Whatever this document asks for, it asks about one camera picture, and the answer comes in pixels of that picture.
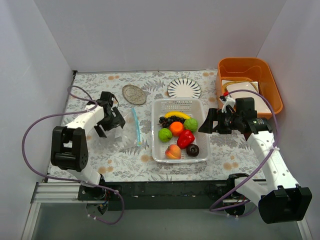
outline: floral tablecloth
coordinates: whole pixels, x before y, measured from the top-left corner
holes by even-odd
[[[129,149],[115,149],[112,146],[103,147],[99,137],[92,130],[87,136],[89,164],[101,173],[109,182],[133,181],[187,181],[187,180],[224,180],[232,173],[250,174],[258,161],[253,150],[245,142],[239,132],[231,135],[212,134],[210,139],[211,158],[206,162],[194,164],[158,163],[152,158],[151,148],[151,106],[155,99],[167,98],[168,84],[181,77],[196,80],[202,89],[200,100],[203,103],[205,115],[209,108],[217,108],[215,90],[217,70],[199,71],[160,71],[160,72],[126,72],[81,74],[74,79],[74,85],[84,88],[98,99],[102,91],[115,94],[119,101],[119,111],[127,113],[134,108],[139,120],[141,146]],[[133,105],[127,102],[122,94],[123,86],[136,85],[144,90],[147,101],[143,105]],[[78,89],[72,93],[86,97]],[[66,112],[83,110],[86,102],[69,97]],[[71,122],[75,115],[65,116],[62,125]],[[74,178],[67,171],[56,166],[49,166],[48,174],[55,177]],[[255,178],[263,179],[262,171]]]

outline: white backdrop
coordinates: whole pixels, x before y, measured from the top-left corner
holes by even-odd
[[[0,239],[18,240],[36,181],[21,154],[27,127],[63,111],[72,71],[33,0],[0,0]],[[46,173],[52,129],[48,119],[27,138],[32,165]]]
[[[34,0],[71,69],[196,70],[255,57],[286,0]]]
[[[319,12],[319,0],[287,1],[258,54],[270,64],[284,105],[278,117],[281,153],[313,195],[306,215],[313,239],[320,239]]]

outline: white plastic basket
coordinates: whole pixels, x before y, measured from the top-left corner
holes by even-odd
[[[158,125],[159,118],[171,111],[180,111],[198,121],[198,128],[205,121],[205,113],[202,102],[197,98],[177,97],[157,99],[152,103],[151,109],[151,133],[152,133],[152,157],[159,163],[167,164],[189,164],[206,161],[209,159],[210,144],[208,134],[194,132],[195,140],[193,144],[199,147],[199,155],[191,157],[187,155],[185,149],[181,150],[181,159],[167,159],[166,150],[171,144],[177,144],[178,137],[174,136],[169,142],[162,142],[158,138],[161,126]]]

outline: zip tie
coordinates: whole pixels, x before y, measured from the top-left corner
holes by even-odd
[[[94,110],[90,110],[90,108],[88,108],[88,109],[86,110],[86,112],[87,112],[87,113],[92,113],[92,114],[94,114]]]
[[[280,148],[279,147],[277,147],[277,146],[271,146],[269,149],[268,149],[268,151],[270,151],[271,149],[273,149],[273,151],[280,151]]]

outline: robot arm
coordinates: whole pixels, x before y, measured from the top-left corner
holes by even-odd
[[[123,128],[126,123],[119,110],[112,108],[114,99],[116,97],[112,93],[103,91],[96,101],[98,106],[95,109],[89,111],[93,104],[89,102],[85,107],[88,112],[79,115],[66,126],[56,126],[52,132],[52,165],[68,171],[87,187],[92,188],[86,182],[99,185],[103,177],[88,164],[86,136],[95,128],[100,137],[106,138],[105,131],[118,126]]]
[[[221,96],[220,99],[224,103],[223,108],[210,108],[199,132],[231,134],[232,130],[239,130],[260,163],[273,149],[269,159],[262,167],[267,188],[250,179],[236,192],[251,200],[258,207],[261,218],[268,224],[302,220],[312,194],[308,187],[299,185],[288,170],[279,148],[273,146],[272,128],[266,118],[257,117],[254,99],[251,97],[237,98],[234,102],[227,94]],[[217,126],[213,128],[214,121],[217,121]],[[247,176],[243,173],[231,174],[228,180],[233,181],[235,187]]]

